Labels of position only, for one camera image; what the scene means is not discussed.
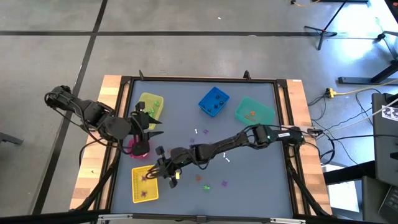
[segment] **table leg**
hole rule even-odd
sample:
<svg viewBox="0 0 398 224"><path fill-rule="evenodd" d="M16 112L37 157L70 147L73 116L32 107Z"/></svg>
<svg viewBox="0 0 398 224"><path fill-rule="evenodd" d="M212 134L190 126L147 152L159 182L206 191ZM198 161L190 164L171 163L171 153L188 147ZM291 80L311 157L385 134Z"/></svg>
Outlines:
<svg viewBox="0 0 398 224"><path fill-rule="evenodd" d="M14 143L14 144L22 144L22 142L24 140L15 138L15 137L10 136L8 134L0 133L0 141L11 142L11 143Z"/></svg>
<svg viewBox="0 0 398 224"><path fill-rule="evenodd" d="M375 161L364 162L355 166L345 167L339 170L323 173L326 185L339 184L351 180L358 180L365 175L373 179L376 178Z"/></svg>

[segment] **concrete floor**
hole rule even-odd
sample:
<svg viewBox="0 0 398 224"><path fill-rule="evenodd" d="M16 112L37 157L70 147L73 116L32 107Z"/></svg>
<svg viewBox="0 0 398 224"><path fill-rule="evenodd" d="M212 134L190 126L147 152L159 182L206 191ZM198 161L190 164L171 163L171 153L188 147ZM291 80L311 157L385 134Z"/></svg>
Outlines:
<svg viewBox="0 0 398 224"><path fill-rule="evenodd" d="M0 30L90 31L100 5L100 0L1 1ZM109 1L99 29L301 32L304 25L323 28L339 6L322 2L297 7L288 0ZM137 75L139 69L148 76L217 77L241 77L249 70L254 78L301 79L311 101L327 87L338 92L363 87L336 84L337 77L372 77L386 68L392 55L384 41L372 38L382 28L395 30L392 20L383 2L347 4L330 26L339 32L339 38L327 39L321 51L315 48L316 37L97 37L79 97L97 99L103 75ZM73 86L88 39L0 36L0 131L25 139L22 146L0 144L2 217L29 212L61 120L46 107L43 96L57 85ZM391 86L379 89L398 92ZM365 108L371 106L370 96L371 91L359 96ZM321 105L310 108L313 118L319 116ZM360 112L352 95L328 100L327 107L320 121L325 126ZM370 133L371 125L362 122L335 136ZM69 127L45 213L68 210L78 172L78 151L86 139L83 131ZM371 138L343 143L356 162L374 159ZM321 152L330 149L325 138L318 146ZM334 162L353 164L339 144Z"/></svg>

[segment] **yellow bin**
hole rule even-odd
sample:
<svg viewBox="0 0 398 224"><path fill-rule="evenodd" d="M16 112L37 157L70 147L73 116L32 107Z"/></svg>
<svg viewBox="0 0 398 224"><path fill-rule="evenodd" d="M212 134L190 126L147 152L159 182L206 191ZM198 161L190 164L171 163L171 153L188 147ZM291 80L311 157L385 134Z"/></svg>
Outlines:
<svg viewBox="0 0 398 224"><path fill-rule="evenodd" d="M144 112L148 112L151 117L158 121L164 105L163 97L152 93L142 93L139 101L145 102ZM155 126L156 124L150 124L148 129L153 130Z"/></svg>
<svg viewBox="0 0 398 224"><path fill-rule="evenodd" d="M136 167L131 170L132 182L132 202L148 202L157 200L159 198L159 191L157 189L157 178L146 179L145 175L153 165Z"/></svg>

